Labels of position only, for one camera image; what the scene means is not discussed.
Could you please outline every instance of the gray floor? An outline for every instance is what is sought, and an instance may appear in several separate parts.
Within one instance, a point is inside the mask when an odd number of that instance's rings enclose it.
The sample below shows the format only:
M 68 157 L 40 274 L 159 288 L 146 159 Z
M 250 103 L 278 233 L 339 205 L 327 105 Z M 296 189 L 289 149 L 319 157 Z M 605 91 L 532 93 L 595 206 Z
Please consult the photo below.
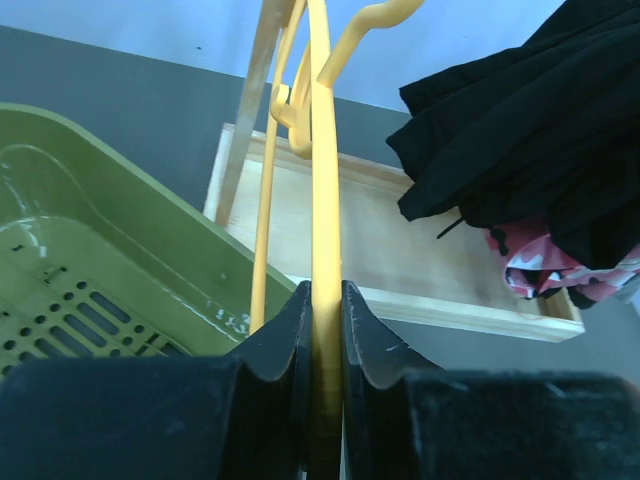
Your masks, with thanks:
M 201 210 L 220 128 L 242 79 L 0 27 L 0 101 L 82 124 Z M 336 100 L 340 151 L 396 165 L 384 139 L 407 116 Z M 266 98 L 258 129 L 264 130 Z M 390 322 L 445 368 L 598 370 L 640 384 L 640 318 L 615 300 L 584 313 L 587 333 L 561 344 Z

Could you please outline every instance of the perforated basket bottom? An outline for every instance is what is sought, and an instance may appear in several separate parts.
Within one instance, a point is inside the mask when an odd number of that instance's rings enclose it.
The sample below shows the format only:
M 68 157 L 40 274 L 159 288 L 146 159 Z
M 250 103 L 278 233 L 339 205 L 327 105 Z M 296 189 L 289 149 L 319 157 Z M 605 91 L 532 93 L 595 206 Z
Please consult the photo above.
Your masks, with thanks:
M 76 221 L 0 227 L 0 376 L 36 358 L 220 355 L 248 317 L 198 311 Z

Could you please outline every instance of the wooden drawer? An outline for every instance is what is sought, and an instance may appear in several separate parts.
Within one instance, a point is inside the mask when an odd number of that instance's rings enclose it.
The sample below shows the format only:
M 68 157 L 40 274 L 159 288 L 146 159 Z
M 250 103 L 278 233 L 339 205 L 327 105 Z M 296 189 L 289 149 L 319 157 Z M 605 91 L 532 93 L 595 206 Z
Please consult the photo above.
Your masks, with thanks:
M 213 219 L 233 132 L 225 125 L 205 215 Z M 311 162 L 277 139 L 269 263 L 294 281 L 311 275 Z M 264 135 L 254 132 L 228 232 L 254 248 Z M 456 211 L 409 223 L 396 204 L 411 180 L 402 170 L 340 155 L 342 274 L 381 318 L 558 342 L 584 332 L 566 291 L 525 300 L 501 279 L 483 233 L 459 225 Z

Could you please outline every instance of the black clothing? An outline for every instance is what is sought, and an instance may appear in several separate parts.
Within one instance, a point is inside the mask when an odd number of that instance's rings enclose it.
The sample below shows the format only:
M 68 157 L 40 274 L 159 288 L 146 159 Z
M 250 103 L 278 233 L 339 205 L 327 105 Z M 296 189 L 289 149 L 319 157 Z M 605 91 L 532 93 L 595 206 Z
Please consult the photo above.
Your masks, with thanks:
M 524 46 L 403 87 L 413 118 L 387 139 L 416 182 L 402 214 L 545 213 L 559 248 L 614 267 L 640 241 L 639 47 L 640 0 L 568 0 Z

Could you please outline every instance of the green basket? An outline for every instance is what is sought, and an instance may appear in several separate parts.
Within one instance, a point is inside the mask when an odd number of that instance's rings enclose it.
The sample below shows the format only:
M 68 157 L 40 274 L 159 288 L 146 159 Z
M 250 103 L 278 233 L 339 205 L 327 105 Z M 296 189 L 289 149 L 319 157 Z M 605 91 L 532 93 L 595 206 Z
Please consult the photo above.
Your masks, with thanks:
M 252 255 L 80 126 L 0 103 L 0 374 L 53 356 L 220 355 Z M 267 279 L 267 318 L 294 285 Z

